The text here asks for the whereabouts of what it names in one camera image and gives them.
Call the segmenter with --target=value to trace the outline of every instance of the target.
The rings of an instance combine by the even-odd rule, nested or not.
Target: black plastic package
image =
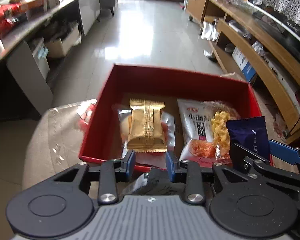
[[[269,160],[269,140],[264,116],[229,120],[226,127],[230,135],[230,144],[238,143]]]

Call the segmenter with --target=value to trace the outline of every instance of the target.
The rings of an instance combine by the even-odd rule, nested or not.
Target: tiled floor
[[[222,74],[203,50],[199,26],[188,21],[178,3],[120,0],[114,17],[103,14],[73,48],[58,76],[52,106],[95,98],[113,63],[157,65]],[[12,231],[5,220],[7,201],[21,190],[26,145],[37,122],[0,123],[0,240]]]

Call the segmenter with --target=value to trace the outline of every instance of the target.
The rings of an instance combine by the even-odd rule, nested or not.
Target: food package
[[[231,144],[238,143],[269,160],[269,140],[264,116],[231,120],[226,126]]]
[[[122,158],[127,153],[127,141],[131,128],[132,111],[126,106],[115,106],[114,109],[118,113],[120,121],[120,133],[122,139]],[[175,123],[174,117],[171,114],[162,112],[161,114],[161,125],[164,133],[164,138],[167,144],[167,150],[173,151],[175,147]],[[136,162],[140,164],[148,164],[156,166],[162,169],[166,168],[165,163],[165,152],[160,153],[148,153],[148,152],[137,152]]]
[[[216,101],[178,99],[185,147],[180,160],[196,161],[201,167],[229,163],[230,138],[226,122],[239,119],[237,111]]]
[[[136,152],[166,152],[160,112],[164,102],[130,99],[130,107],[132,119],[127,149]]]

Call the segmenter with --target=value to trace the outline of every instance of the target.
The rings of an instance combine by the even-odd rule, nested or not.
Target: red logo
[[[198,112],[198,109],[196,109],[194,107],[189,107],[189,108],[187,108],[187,110],[190,111],[190,112],[194,112],[194,113]]]

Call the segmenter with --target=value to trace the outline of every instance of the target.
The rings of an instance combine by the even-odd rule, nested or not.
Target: metal screw
[[[111,202],[111,201],[115,200],[115,195],[113,195],[111,193],[106,193],[106,194],[101,195],[100,199],[103,202]]]
[[[252,179],[256,179],[258,176],[254,173],[249,173],[248,176]]]
[[[147,201],[149,201],[149,202],[151,202],[151,203],[152,203],[152,202],[156,201],[156,198],[154,198],[154,197],[150,197],[150,198],[148,198],[148,199],[147,199]]]
[[[188,196],[188,200],[191,202],[200,202],[203,200],[203,196],[201,196],[200,194],[190,194]]]

